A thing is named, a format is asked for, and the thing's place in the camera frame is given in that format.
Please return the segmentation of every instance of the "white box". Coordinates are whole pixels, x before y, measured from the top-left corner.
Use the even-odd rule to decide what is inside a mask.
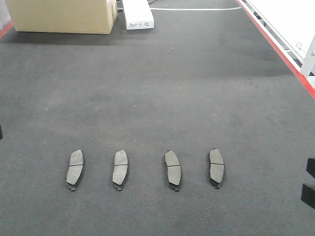
[[[154,28],[154,19],[147,0],[123,0],[127,30]]]

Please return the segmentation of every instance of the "brake pad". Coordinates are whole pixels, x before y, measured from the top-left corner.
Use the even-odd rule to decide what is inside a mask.
[[[306,171],[315,178],[315,158],[309,158],[307,160]],[[303,184],[301,200],[315,209],[315,189]]]
[[[209,153],[210,160],[210,183],[217,189],[223,180],[224,175],[224,162],[222,155],[218,149],[213,149]]]
[[[307,160],[306,171],[315,178],[315,158]]]
[[[70,166],[66,183],[71,191],[75,191],[83,176],[85,161],[81,150],[73,152],[70,156]]]
[[[128,174],[128,158],[125,150],[120,150],[115,154],[115,166],[113,171],[113,185],[118,191],[123,189],[123,185]]]
[[[181,165],[178,161],[177,156],[171,150],[165,154],[165,165],[168,185],[176,192],[178,192],[182,176]]]

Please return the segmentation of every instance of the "white cable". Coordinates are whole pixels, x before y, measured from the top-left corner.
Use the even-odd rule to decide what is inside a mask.
[[[151,7],[155,11],[232,11],[242,9],[240,6],[233,8],[159,8]]]

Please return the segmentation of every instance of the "red stripe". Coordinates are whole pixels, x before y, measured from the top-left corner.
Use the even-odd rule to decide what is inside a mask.
[[[269,44],[278,53],[278,55],[281,57],[281,59],[284,61],[284,63],[289,67],[289,69],[292,71],[292,73],[299,79],[301,84],[306,88],[306,90],[310,93],[310,95],[313,97],[313,99],[315,99],[315,89],[307,81],[306,77],[295,68],[295,66],[288,60],[288,58],[286,58],[286,56],[283,54],[283,52],[277,47],[275,42],[266,34],[266,32],[262,29],[262,27],[252,17],[252,15],[246,9],[244,9],[244,10],[245,10],[246,14],[250,17],[250,19],[253,21],[253,23],[256,25],[256,27],[259,29],[259,31],[262,33],[262,35],[267,39]]]
[[[0,38],[2,38],[6,33],[10,31],[13,27],[13,22],[10,21],[8,24],[6,24],[2,30],[0,30]]]

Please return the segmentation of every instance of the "white wall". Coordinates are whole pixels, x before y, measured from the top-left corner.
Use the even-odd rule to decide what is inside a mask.
[[[4,0],[0,0],[0,30],[11,20]]]

